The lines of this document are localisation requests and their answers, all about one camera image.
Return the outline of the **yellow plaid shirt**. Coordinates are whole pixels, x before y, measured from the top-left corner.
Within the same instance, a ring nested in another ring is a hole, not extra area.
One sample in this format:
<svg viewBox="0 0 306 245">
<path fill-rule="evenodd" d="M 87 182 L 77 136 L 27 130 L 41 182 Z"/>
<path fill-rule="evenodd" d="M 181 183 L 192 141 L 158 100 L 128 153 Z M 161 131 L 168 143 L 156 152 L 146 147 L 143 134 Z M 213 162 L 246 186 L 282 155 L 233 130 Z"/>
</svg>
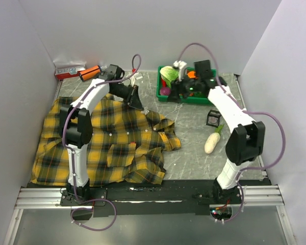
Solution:
<svg viewBox="0 0 306 245">
<path fill-rule="evenodd" d="M 68 153 L 59 134 L 59 111 L 73 102 L 58 98 L 43 124 L 31 182 L 64 186 L 69 178 Z M 166 174 L 164 151 L 181 148 L 174 121 L 147 114 L 118 102 L 108 94 L 91 115 L 93 136 L 87 148 L 87 173 L 91 186 L 113 182 L 160 184 Z"/>
</svg>

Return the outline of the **round brown brooch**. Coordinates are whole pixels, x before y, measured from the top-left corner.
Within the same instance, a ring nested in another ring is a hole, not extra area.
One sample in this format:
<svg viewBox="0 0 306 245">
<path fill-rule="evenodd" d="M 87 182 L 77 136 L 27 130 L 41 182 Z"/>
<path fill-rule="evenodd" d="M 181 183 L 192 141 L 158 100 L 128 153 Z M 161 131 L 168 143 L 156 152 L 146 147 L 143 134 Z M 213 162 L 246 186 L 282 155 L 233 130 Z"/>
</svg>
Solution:
<svg viewBox="0 0 306 245">
<path fill-rule="evenodd" d="M 215 124 L 217 121 L 218 121 L 218 118 L 213 117 L 213 116 L 209 117 L 209 122 L 210 122 L 211 124 Z"/>
</svg>

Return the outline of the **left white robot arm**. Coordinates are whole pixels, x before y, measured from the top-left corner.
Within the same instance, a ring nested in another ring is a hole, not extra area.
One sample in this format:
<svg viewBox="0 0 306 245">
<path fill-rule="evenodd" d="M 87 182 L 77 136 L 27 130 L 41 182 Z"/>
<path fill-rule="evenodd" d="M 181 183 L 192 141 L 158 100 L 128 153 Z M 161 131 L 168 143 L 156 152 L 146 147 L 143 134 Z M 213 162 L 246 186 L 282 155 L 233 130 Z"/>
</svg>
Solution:
<svg viewBox="0 0 306 245">
<path fill-rule="evenodd" d="M 144 110 L 137 85 L 124 85 L 124 70 L 111 64 L 94 76 L 89 87 L 73 103 L 61 106 L 60 135 L 68 152 L 69 178 L 67 195 L 77 204 L 85 205 L 91 193 L 87 173 L 87 146 L 93 135 L 91 114 L 102 98 L 110 93 L 123 99 L 131 108 Z"/>
</svg>

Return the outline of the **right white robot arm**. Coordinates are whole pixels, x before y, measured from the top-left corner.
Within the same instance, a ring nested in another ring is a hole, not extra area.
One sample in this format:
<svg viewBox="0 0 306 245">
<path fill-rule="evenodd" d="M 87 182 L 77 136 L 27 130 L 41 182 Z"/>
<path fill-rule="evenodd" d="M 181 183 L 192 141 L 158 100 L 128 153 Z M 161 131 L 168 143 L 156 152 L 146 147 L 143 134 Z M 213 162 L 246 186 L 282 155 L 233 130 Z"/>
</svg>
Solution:
<svg viewBox="0 0 306 245">
<path fill-rule="evenodd" d="M 195 62 L 193 76 L 185 73 L 186 66 L 184 61 L 173 63 L 178 78 L 171 82 L 167 100 L 180 103 L 190 94 L 200 92 L 227 123 L 231 133 L 225 146 L 227 160 L 214 181 L 211 193 L 214 201 L 222 204 L 234 194 L 244 168 L 249 167 L 262 153 L 265 125 L 255 121 L 237 105 L 225 80 L 211 70 L 209 60 Z"/>
</svg>

